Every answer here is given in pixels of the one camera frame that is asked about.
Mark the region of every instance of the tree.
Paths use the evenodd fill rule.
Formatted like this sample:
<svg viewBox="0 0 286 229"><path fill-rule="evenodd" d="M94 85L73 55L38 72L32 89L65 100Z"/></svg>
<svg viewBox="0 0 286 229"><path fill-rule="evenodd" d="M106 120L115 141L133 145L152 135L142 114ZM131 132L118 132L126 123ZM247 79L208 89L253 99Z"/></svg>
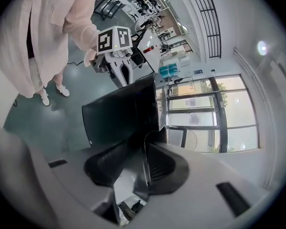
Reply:
<svg viewBox="0 0 286 229"><path fill-rule="evenodd" d="M218 83L218 88L220 91L226 91L227 88L223 85L223 83ZM207 93L207 92L212 92L212 86L211 84L206 84L206 82L201 82L201 89L203 93ZM221 93L221 97L223 100L223 105L224 107L226 107L228 105L228 95L225 93ZM210 102L211 102L211 106L214 106L214 101L213 101L213 97L210 96Z"/></svg>

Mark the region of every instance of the desk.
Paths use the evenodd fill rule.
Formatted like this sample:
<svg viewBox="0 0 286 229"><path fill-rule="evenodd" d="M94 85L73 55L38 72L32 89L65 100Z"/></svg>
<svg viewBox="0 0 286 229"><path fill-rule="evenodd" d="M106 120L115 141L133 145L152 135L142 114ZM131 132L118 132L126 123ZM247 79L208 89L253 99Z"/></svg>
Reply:
<svg viewBox="0 0 286 229"><path fill-rule="evenodd" d="M149 66L156 73L159 71L159 65L160 65L160 57L161 57L160 45L161 45L161 41L159 40L159 38L155 37L152 34L150 29L146 30L146 32L143 35L142 40L138 44L138 49L142 53L143 57L146 59ZM147 53L143 53L145 49L151 46L154 46L153 50Z"/></svg>
<svg viewBox="0 0 286 229"><path fill-rule="evenodd" d="M106 6L108 6L108 4L109 4L110 2L113 1L113 0L109 0L109 2L101 9L101 11L100 11L100 12L97 12L96 10L98 9L98 7L99 7L104 1L105 1L105 0L101 0L101 1L99 2L99 4L96 6L96 8L94 9L94 12L95 12L96 14L100 14L100 15L102 16L103 20L105 20L106 17L108 17L109 13L110 13L110 12L114 9L114 7L118 4L118 2L115 2L114 5L110 8L109 12L108 12L107 14L104 14L104 8L105 8ZM109 18L113 18L113 17L114 17L114 15L115 15L116 12L119 10L119 8L122 6L122 4L125 4L125 5L129 6L130 9L133 10L133 12L134 12L139 18L142 17L141 14L136 11L136 9L131 5L131 3L130 3L128 0L118 0L118 1L121 2L120 5L115 9L115 11L113 12L112 16L109 16Z"/></svg>

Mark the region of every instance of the white sneaker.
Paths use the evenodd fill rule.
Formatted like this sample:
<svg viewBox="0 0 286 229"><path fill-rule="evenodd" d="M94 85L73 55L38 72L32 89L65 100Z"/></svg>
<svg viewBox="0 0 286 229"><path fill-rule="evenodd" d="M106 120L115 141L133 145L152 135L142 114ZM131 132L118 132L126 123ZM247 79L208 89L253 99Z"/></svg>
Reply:
<svg viewBox="0 0 286 229"><path fill-rule="evenodd" d="M56 85L56 88L64 97L68 97L70 95L70 92L65 88L65 86L63 86L63 85L57 86Z"/></svg>
<svg viewBox="0 0 286 229"><path fill-rule="evenodd" d="M42 99L42 103L45 105L45 106L48 106L49 105L49 99L48 99L48 94L46 93L46 90L43 89L43 93L40 94L41 96L41 99Z"/></svg>

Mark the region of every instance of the white robot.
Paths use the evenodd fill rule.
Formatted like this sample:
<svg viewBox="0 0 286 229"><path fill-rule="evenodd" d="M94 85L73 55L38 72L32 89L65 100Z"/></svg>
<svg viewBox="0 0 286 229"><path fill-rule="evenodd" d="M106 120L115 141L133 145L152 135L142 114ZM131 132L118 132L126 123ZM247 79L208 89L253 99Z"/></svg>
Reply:
<svg viewBox="0 0 286 229"><path fill-rule="evenodd" d="M118 88L133 83L131 32L127 27L113 26L98 34L97 56L91 65L98 73L108 72Z"/></svg>

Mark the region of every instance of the window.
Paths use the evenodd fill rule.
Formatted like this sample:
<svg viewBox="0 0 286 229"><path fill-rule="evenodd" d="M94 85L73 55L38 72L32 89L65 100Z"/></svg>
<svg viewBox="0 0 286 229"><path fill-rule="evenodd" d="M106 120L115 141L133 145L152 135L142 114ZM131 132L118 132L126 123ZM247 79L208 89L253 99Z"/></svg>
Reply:
<svg viewBox="0 0 286 229"><path fill-rule="evenodd" d="M187 130L185 149L197 152L218 153L219 130Z"/></svg>
<svg viewBox="0 0 286 229"><path fill-rule="evenodd" d="M196 99L195 98L185 99L185 106L187 106L187 107L196 107L197 106Z"/></svg>
<svg viewBox="0 0 286 229"><path fill-rule="evenodd" d="M254 106L239 75L189 81L169 88L168 119L179 130L179 146L198 152L258 148Z"/></svg>
<svg viewBox="0 0 286 229"><path fill-rule="evenodd" d="M171 96L187 95L187 94L201 94L212 92L211 82L208 79L184 82L179 84L173 84L169 86Z"/></svg>

